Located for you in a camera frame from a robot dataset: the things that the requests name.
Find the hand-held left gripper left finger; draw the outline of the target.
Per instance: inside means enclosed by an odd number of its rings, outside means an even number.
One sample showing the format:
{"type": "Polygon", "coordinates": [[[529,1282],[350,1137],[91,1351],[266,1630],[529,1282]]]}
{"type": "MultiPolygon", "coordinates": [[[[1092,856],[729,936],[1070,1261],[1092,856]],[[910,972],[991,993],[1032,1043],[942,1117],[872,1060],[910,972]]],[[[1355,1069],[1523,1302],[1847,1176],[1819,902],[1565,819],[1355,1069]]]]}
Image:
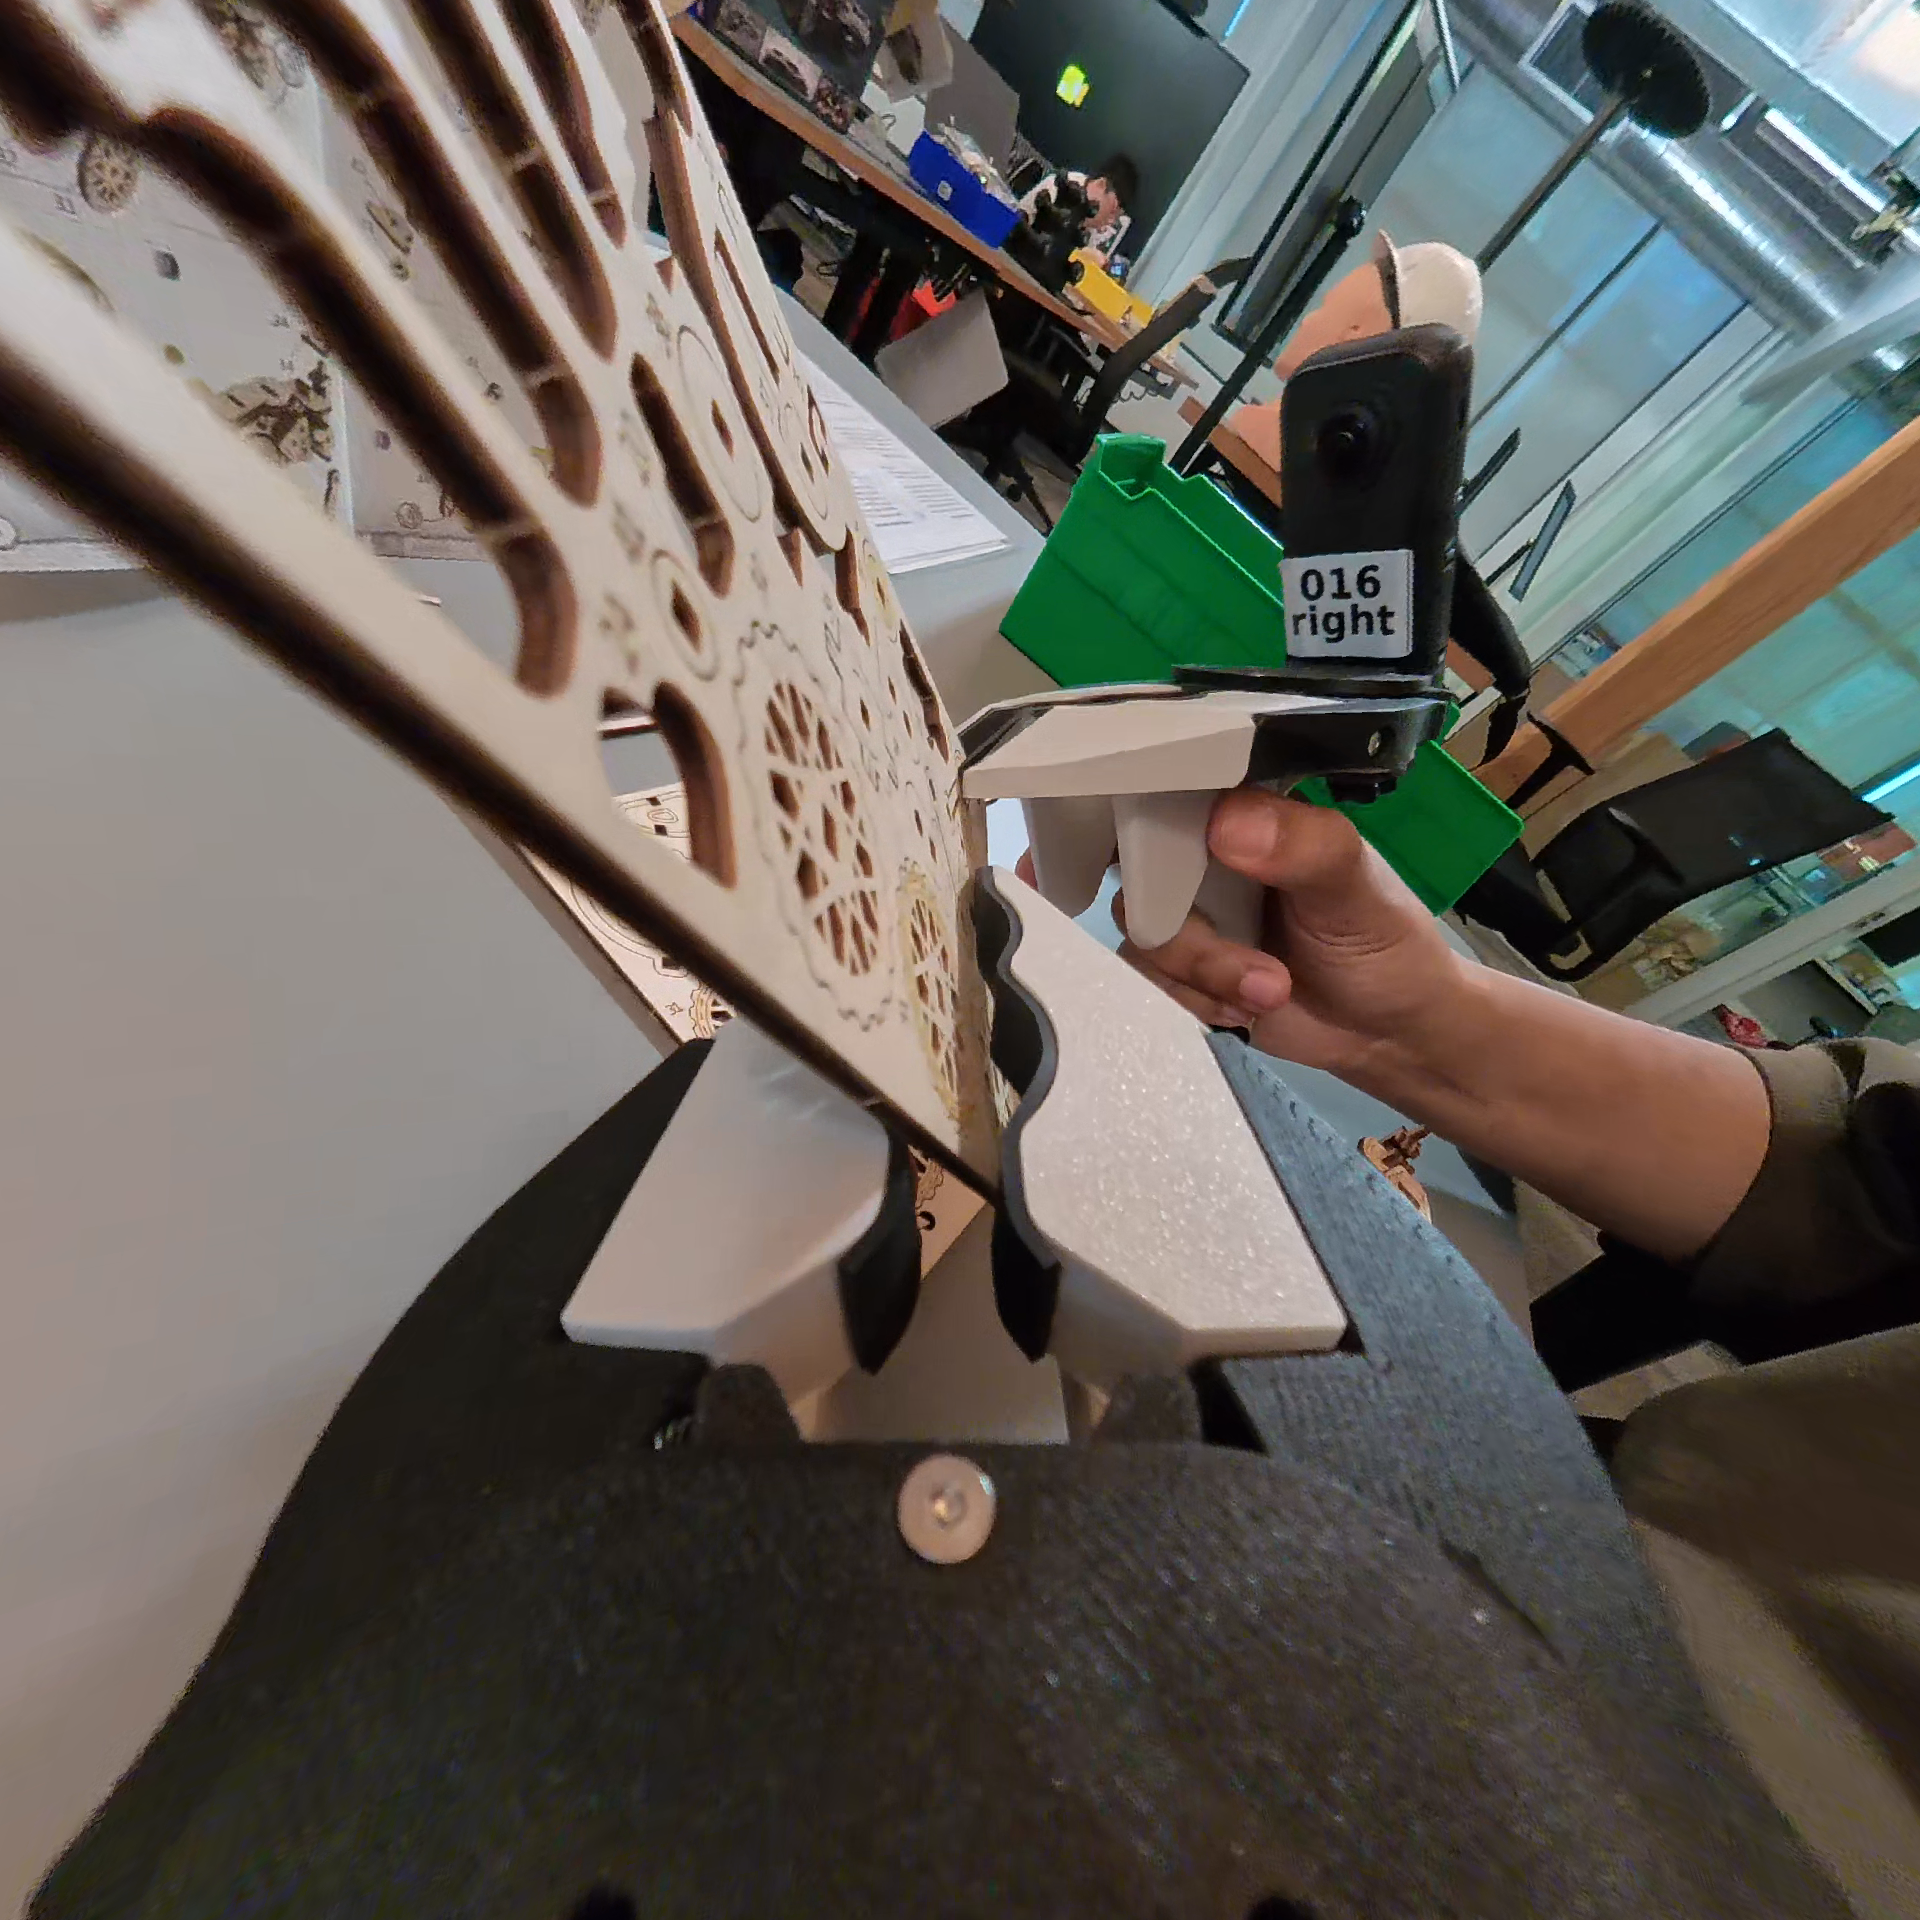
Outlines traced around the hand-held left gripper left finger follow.
{"type": "Polygon", "coordinates": [[[770,1376],[874,1372],[921,1298],[904,1140],[755,1031],[723,1031],[564,1308],[569,1339],[770,1376]]]}

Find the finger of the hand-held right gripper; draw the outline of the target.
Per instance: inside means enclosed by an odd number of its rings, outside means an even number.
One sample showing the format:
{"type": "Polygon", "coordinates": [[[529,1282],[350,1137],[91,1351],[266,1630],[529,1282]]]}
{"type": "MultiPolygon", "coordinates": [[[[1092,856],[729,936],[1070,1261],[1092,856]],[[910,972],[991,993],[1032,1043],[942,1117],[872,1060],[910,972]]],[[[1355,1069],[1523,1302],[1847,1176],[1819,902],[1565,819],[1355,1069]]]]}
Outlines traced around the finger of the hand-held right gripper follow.
{"type": "Polygon", "coordinates": [[[1037,717],[966,760],[970,802],[1019,802],[1034,892],[1070,919],[1118,868],[1135,947],[1163,947],[1201,914],[1239,947],[1264,930],[1258,881],[1209,852],[1212,806],[1250,777],[1262,700],[1154,700],[1037,717]]]}
{"type": "Polygon", "coordinates": [[[1154,700],[1188,700],[1196,688],[1178,682],[1100,682],[1081,688],[1053,688],[1025,693],[1013,700],[997,700],[972,711],[960,726],[964,760],[980,760],[1009,735],[1031,726],[1037,717],[1070,707],[1140,705],[1154,700]]]}

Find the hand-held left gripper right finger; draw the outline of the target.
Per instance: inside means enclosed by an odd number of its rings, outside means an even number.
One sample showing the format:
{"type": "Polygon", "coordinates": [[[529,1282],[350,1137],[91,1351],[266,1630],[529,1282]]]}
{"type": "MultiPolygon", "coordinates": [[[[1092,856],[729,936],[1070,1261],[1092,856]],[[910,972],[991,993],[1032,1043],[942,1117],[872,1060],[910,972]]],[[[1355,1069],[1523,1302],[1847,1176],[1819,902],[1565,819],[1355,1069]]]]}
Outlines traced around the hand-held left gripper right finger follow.
{"type": "Polygon", "coordinates": [[[1337,1348],[1348,1316],[1212,1033],[1013,869],[972,877],[998,1124],[993,1302],[1032,1361],[1337,1348]]]}

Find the wooden puzzle sheet small wheels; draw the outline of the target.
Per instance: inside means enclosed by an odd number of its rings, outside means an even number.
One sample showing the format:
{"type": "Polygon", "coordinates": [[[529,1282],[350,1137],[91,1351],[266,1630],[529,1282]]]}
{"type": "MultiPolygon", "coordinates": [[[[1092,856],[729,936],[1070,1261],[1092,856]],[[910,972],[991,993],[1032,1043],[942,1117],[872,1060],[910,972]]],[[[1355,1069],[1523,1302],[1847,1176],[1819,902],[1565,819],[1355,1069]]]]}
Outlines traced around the wooden puzzle sheet small wheels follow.
{"type": "Polygon", "coordinates": [[[502,664],[5,235],[5,457],[976,1193],[957,732],[663,4],[262,4],[452,282],[404,292],[200,4],[5,4],[29,139],[151,160],[465,518],[502,664]]]}

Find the grey desk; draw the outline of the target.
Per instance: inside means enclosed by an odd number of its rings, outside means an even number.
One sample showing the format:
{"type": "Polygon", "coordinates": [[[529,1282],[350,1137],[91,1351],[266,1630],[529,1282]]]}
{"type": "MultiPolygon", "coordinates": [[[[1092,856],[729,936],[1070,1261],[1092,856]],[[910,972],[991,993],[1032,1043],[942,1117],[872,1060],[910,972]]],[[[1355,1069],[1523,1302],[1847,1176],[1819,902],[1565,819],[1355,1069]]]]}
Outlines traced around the grey desk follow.
{"type": "Polygon", "coordinates": [[[659,1057],[151,574],[5,575],[5,1823],[129,1764],[395,1316],[659,1057]]]}

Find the person's right hand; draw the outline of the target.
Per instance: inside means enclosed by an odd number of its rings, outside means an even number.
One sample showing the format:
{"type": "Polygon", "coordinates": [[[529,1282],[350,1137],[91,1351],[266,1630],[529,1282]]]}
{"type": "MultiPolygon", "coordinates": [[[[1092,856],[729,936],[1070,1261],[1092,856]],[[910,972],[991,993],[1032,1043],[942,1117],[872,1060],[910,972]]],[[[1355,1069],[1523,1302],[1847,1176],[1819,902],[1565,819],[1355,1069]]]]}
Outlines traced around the person's right hand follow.
{"type": "Polygon", "coordinates": [[[1235,941],[1191,911],[1169,943],[1140,947],[1121,892],[1121,958],[1207,1028],[1432,1114],[1457,1090],[1446,1051],[1473,992],[1421,902],[1348,819],[1262,786],[1222,795],[1207,841],[1256,883],[1262,932],[1235,941]]]}

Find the green plastic bin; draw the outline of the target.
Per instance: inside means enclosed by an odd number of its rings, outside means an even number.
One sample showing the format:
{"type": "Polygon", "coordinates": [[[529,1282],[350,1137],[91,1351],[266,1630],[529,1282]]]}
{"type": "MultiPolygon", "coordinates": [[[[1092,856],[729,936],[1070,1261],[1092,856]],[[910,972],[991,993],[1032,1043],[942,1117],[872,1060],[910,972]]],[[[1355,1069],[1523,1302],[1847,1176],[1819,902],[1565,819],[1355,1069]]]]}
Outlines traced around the green plastic bin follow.
{"type": "MultiPolygon", "coordinates": [[[[1009,611],[1004,638],[1064,688],[1171,682],[1175,667],[1284,664],[1281,541],[1163,444],[1106,435],[1009,611]]],[[[1521,819],[1443,746],[1395,790],[1337,802],[1432,911],[1454,909],[1512,848],[1521,819]]]]}

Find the wooden puzzle sheet rectangular window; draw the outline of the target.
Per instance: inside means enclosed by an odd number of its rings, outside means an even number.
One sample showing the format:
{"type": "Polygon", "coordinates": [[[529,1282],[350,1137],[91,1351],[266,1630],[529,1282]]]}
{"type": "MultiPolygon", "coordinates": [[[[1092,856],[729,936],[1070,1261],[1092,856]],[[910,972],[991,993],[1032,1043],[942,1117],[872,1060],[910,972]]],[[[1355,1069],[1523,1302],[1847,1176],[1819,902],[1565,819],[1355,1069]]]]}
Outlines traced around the wooden puzzle sheet rectangular window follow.
{"type": "MultiPolygon", "coordinates": [[[[564,944],[588,964],[588,972],[661,1054],[692,1040],[715,1040],[731,1021],[733,1005],[722,993],[671,959],[633,926],[602,909],[574,880],[525,848],[501,843],[496,852],[564,944]]],[[[919,1148],[910,1151],[910,1164],[921,1224],[921,1274],[930,1276],[981,1209],[981,1198],[919,1148]]]]}

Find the grey office chair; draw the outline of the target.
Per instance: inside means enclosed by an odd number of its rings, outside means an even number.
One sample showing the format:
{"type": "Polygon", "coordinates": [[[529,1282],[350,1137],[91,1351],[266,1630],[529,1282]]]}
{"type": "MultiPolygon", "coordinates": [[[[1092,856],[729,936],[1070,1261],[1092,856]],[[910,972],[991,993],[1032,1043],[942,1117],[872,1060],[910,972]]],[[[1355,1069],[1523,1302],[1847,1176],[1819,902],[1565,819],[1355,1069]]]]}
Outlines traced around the grey office chair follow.
{"type": "Polygon", "coordinates": [[[1118,386],[1081,335],[1005,346],[981,289],[879,346],[879,380],[1032,525],[1053,531],[1118,386]]]}

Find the blue box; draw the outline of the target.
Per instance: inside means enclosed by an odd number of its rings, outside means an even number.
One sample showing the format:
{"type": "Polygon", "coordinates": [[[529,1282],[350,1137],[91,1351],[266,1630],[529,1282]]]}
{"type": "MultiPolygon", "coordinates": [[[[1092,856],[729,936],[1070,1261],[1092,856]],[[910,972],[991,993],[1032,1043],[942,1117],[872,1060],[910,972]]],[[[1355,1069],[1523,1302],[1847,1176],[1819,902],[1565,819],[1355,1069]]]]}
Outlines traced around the blue box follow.
{"type": "Polygon", "coordinates": [[[928,202],[942,207],[991,249],[1004,247],[1021,222],[1019,199],[1009,193],[993,162],[964,136],[953,142],[948,136],[921,131],[909,147],[906,170],[928,202]]]}

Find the black monitor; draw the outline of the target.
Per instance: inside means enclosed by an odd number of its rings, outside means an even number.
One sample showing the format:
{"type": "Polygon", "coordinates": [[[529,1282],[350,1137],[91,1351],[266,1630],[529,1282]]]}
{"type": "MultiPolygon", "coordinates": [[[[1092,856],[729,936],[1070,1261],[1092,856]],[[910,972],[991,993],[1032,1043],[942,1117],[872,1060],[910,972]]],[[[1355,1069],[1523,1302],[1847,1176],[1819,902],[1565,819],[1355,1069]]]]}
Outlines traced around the black monitor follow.
{"type": "Polygon", "coordinates": [[[1011,81],[1027,141],[1073,164],[1191,164],[1250,81],[1178,4],[987,1],[970,40],[1011,81]]]}

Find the black disc on pole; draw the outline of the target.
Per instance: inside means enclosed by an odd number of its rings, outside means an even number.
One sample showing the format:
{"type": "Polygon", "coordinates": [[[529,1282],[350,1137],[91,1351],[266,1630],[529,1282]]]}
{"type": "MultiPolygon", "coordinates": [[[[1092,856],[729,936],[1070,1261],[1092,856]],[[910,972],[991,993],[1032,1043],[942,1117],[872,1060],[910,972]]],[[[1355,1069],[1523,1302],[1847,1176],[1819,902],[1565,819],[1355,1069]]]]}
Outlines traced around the black disc on pole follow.
{"type": "Polygon", "coordinates": [[[1686,139],[1709,115],[1711,94],[1706,72],[1691,43],[1658,12],[1642,4],[1597,4],[1581,27],[1581,61],[1601,86],[1601,101],[1572,142],[1555,154],[1551,168],[1474,252],[1474,269],[1488,275],[1523,225],[1561,188],[1570,173],[1589,154],[1618,120],[1663,139],[1686,139]]]}

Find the printed instruction booklet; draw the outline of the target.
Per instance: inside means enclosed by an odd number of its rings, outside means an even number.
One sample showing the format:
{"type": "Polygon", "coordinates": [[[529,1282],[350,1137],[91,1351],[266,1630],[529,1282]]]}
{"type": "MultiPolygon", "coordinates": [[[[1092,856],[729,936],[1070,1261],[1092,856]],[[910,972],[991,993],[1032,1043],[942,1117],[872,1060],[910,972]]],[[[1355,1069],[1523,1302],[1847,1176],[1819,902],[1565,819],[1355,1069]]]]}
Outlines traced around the printed instruction booklet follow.
{"type": "Polygon", "coordinates": [[[5,228],[96,316],[156,349],[209,413],[379,555],[475,561],[478,543],[317,332],[156,162],[82,131],[31,142],[6,115],[5,228]]]}

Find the wooden rail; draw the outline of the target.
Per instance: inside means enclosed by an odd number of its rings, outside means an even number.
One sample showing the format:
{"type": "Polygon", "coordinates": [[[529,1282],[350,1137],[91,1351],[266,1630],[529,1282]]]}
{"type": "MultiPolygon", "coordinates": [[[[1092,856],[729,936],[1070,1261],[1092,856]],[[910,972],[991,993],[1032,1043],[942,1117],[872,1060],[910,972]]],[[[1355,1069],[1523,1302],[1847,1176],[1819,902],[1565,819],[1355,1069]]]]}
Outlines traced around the wooden rail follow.
{"type": "Polygon", "coordinates": [[[1536,721],[1607,756],[1918,529],[1918,422],[1906,422],[1536,721]]]}

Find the silver ventilation duct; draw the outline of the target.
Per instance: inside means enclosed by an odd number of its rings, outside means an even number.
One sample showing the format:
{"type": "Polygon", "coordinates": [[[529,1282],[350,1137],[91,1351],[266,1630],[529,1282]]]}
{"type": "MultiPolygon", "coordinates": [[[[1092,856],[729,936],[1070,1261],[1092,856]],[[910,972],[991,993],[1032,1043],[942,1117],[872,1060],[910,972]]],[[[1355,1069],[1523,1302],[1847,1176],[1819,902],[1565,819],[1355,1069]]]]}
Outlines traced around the silver ventilation duct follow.
{"type": "Polygon", "coordinates": [[[1703,115],[1618,115],[1574,160],[1818,373],[1915,373],[1915,4],[1641,4],[1693,61],[1703,115]]]}

